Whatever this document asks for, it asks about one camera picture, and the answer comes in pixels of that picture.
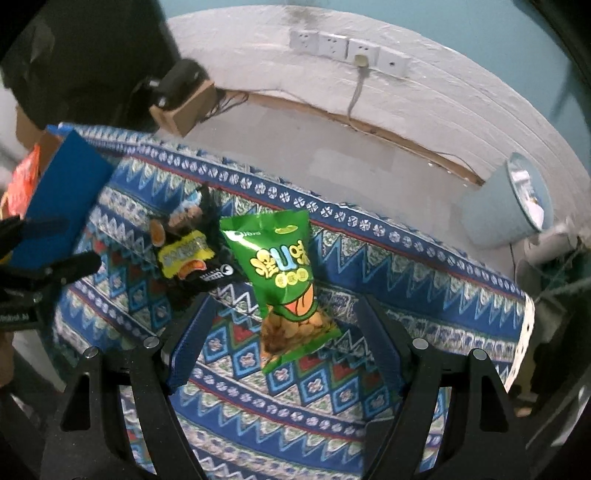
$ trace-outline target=yellow circle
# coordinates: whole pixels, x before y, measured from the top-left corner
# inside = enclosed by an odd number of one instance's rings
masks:
[[[307,281],[308,278],[310,278],[308,271],[305,268],[298,268],[295,274],[297,275],[297,279],[299,281]]]
[[[287,276],[284,273],[279,273],[275,277],[275,285],[279,288],[285,288],[287,286]]]
[[[297,283],[296,272],[288,272],[286,277],[287,277],[287,283],[289,285],[295,285]]]

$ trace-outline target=wooden baseboard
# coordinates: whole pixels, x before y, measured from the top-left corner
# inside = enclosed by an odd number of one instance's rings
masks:
[[[240,95],[240,94],[248,94],[248,101],[255,103],[257,105],[266,106],[268,108],[277,108],[277,109],[289,109],[295,110],[298,112],[309,113],[312,115],[322,116],[329,120],[338,122],[343,125],[353,126],[362,132],[365,132],[369,135],[373,135],[381,140],[393,143],[405,150],[411,151],[419,155],[420,157],[425,158],[428,161],[432,161],[433,163],[437,164],[441,168],[445,168],[446,170],[454,173],[455,175],[463,178],[466,181],[469,181],[476,185],[484,184],[484,180],[480,178],[476,173],[468,168],[455,163],[452,160],[449,160],[428,148],[422,147],[421,145],[416,144],[400,135],[395,134],[394,132],[385,130],[380,127],[376,127],[374,125],[367,124],[365,122],[356,120],[354,118],[351,119],[351,123],[349,125],[349,120],[347,119],[346,115],[339,115],[336,113],[330,113],[325,110],[322,110],[318,107],[297,102],[295,100],[289,100],[286,98],[280,98],[271,95],[264,95],[262,93],[251,93],[251,92],[243,92],[240,90],[228,90],[228,95]]]

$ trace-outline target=green snack bag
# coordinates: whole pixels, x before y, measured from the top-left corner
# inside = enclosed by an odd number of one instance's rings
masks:
[[[220,230],[252,282],[261,316],[263,373],[300,358],[341,335],[318,311],[306,252],[307,210],[222,218]]]

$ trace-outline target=blue wall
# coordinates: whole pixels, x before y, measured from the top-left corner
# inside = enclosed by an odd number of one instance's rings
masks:
[[[168,17],[262,0],[160,0]],[[591,92],[560,40],[526,0],[295,0],[414,30],[463,53],[544,115],[591,173]]]

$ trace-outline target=black snack bag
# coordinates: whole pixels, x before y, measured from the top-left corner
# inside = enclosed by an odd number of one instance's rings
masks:
[[[217,209],[205,184],[168,217],[151,218],[150,237],[164,278],[189,295],[244,278],[222,248]]]

